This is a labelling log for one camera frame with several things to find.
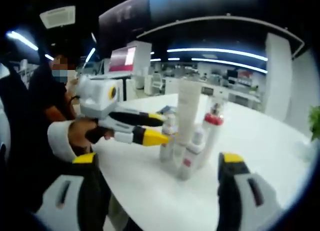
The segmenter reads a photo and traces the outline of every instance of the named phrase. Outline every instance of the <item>round white table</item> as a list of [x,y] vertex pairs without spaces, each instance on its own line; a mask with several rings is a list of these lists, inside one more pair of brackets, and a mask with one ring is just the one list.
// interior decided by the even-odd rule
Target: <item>round white table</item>
[[[201,96],[195,123],[201,123],[207,97]],[[170,94],[123,102],[126,108],[157,112],[177,106]],[[220,152],[241,155],[288,209],[304,190],[311,165],[297,157],[308,152],[309,139],[263,113],[228,102],[225,122],[209,163],[191,179],[180,181],[175,170],[160,163],[158,146],[143,147],[100,140],[93,149],[112,193],[144,231],[213,231],[219,220],[217,165]]]

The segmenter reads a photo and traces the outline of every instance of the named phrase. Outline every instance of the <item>hand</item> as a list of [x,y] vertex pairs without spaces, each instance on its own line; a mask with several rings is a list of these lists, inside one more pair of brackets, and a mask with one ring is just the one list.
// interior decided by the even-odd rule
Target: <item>hand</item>
[[[76,119],[69,127],[68,139],[72,146],[90,150],[91,143],[86,139],[86,133],[97,127],[96,122],[87,117]],[[113,137],[112,131],[104,134],[106,140]]]
[[75,79],[70,81],[71,85],[77,85],[78,83],[79,83],[79,79],[78,78],[75,78]]

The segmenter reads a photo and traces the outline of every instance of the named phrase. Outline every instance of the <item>spray bottle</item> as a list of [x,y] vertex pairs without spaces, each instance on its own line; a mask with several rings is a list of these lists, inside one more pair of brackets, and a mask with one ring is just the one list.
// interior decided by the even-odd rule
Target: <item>spray bottle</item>
[[167,119],[162,126],[162,134],[169,138],[168,143],[161,144],[160,146],[160,161],[162,163],[173,159],[175,136],[178,131],[176,125],[176,117],[173,113],[167,115]]

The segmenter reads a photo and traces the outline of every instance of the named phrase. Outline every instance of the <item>monitor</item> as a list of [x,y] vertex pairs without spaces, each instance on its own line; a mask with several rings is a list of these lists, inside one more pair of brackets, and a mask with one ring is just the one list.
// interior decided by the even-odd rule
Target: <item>monitor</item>
[[133,71],[136,48],[135,46],[123,47],[112,51],[109,72]]
[[227,79],[230,84],[234,85],[238,79],[238,71],[228,70],[226,72]]

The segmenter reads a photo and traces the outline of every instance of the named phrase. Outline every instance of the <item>air conditioner vent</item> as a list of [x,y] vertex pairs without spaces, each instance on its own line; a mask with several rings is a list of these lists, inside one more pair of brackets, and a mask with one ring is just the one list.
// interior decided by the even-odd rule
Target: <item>air conditioner vent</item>
[[66,6],[49,10],[40,14],[40,19],[47,29],[76,22],[76,6]]

